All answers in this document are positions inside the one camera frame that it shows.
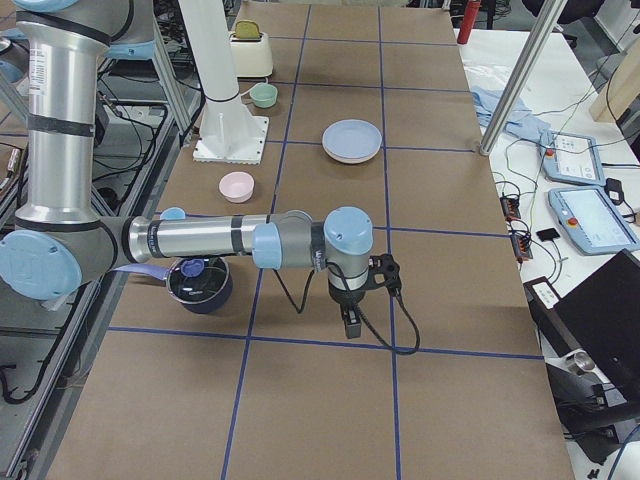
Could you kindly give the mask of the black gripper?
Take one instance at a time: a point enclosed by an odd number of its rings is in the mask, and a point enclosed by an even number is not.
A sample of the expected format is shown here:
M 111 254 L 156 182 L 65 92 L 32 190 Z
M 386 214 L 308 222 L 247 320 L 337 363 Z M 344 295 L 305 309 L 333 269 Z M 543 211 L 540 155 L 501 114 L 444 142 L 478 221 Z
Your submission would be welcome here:
M 361 337 L 362 320 L 356 305 L 368 291 L 385 288 L 391 298 L 401 299 L 400 266 L 391 254 L 372 255 L 367 268 L 349 277 L 335 262 L 328 262 L 330 297 L 340 305 L 347 339 Z

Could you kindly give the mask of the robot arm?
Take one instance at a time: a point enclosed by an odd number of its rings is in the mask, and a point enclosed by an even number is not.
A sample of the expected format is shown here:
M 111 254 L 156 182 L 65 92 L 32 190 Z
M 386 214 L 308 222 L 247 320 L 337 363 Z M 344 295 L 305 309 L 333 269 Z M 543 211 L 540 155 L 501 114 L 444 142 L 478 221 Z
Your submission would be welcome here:
M 215 218 L 110 217 L 91 206 L 97 68 L 113 50 L 155 49 L 149 1 L 20 1 L 29 42 L 28 193 L 1 243 L 1 276 L 23 296 L 52 300 L 116 268 L 153 258 L 249 256 L 260 269 L 326 271 L 345 333 L 368 321 L 369 290 L 401 295 L 399 268 L 375 256 L 369 216 L 341 207 L 320 222 L 302 211 Z

